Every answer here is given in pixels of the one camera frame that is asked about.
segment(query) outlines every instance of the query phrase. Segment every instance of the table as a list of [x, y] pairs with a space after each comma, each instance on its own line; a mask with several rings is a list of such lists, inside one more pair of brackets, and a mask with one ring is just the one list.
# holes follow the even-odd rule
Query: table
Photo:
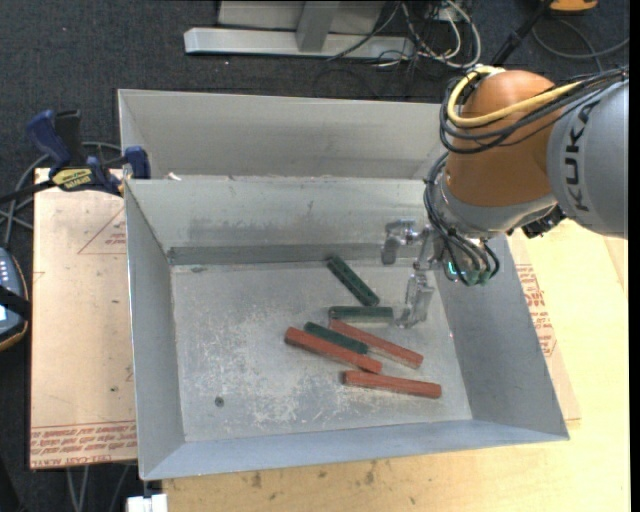
[[580, 404], [569, 441], [166, 480], [170, 510], [630, 510], [624, 245], [567, 221], [526, 247]]

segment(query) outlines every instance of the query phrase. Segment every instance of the green block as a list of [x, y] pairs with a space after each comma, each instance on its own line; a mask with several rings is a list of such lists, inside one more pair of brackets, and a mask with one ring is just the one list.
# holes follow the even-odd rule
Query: green block
[[390, 324], [393, 323], [393, 308], [388, 306], [332, 306], [329, 318], [345, 323]]
[[313, 322], [307, 322], [304, 324], [303, 330], [309, 334], [317, 336], [318, 338], [322, 338], [325, 341], [329, 341], [335, 345], [357, 352], [358, 354], [366, 354], [369, 352], [369, 347], [361, 341], [354, 340], [353, 338], [349, 338], [349, 336], [332, 331], [331, 329], [314, 324]]
[[327, 267], [363, 306], [377, 306], [380, 298], [339, 256], [327, 260]]

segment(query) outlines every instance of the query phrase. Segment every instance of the red block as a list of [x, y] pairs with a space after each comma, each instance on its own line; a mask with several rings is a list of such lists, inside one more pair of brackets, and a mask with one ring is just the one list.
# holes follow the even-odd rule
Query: red block
[[424, 359], [424, 357], [417, 352], [403, 348], [400, 345], [396, 345], [395, 343], [391, 343], [385, 339], [378, 338], [366, 331], [361, 331], [360, 329], [357, 329], [352, 325], [345, 324], [340, 320], [331, 319], [329, 321], [329, 329], [361, 341], [369, 346], [369, 350], [371, 352], [388, 357], [389, 359], [402, 363], [410, 368], [417, 368], [422, 364], [422, 360]]
[[442, 395], [440, 384], [418, 380], [388, 377], [386, 375], [374, 375], [367, 372], [349, 370], [342, 374], [342, 381], [347, 386], [361, 388], [381, 389], [402, 393], [405, 395], [424, 396], [427, 398], [439, 398]]
[[325, 341], [294, 327], [287, 329], [284, 335], [284, 341], [289, 345], [303, 348], [335, 361], [347, 363], [361, 370], [366, 370], [367, 372], [380, 373], [382, 371], [382, 363], [380, 361], [358, 354], [335, 343]]

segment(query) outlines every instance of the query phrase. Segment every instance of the blue clamp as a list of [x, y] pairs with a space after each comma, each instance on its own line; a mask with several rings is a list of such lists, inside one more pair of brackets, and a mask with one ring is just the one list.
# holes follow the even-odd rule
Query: blue clamp
[[[104, 168], [95, 156], [85, 157], [80, 149], [80, 114], [65, 113], [57, 117], [52, 110], [39, 113], [27, 124], [27, 135], [33, 144], [53, 160], [49, 181], [62, 190], [102, 190], [122, 195], [122, 181]], [[56, 119], [64, 119], [66, 131], [56, 130]], [[123, 161], [129, 167], [129, 177], [149, 179], [151, 170], [147, 154], [140, 146], [125, 150]]]

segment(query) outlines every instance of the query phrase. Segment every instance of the bin floor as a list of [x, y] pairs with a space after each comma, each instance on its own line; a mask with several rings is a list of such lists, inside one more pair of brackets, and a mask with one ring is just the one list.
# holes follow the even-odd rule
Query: bin floor
[[[410, 269], [348, 263], [397, 317]], [[365, 329], [423, 354], [418, 369], [372, 357], [383, 374], [440, 384], [438, 399], [344, 386], [349, 367], [284, 343], [288, 327], [359, 305], [322, 262], [174, 266], [171, 278], [186, 441], [471, 419], [435, 279], [426, 322]]]

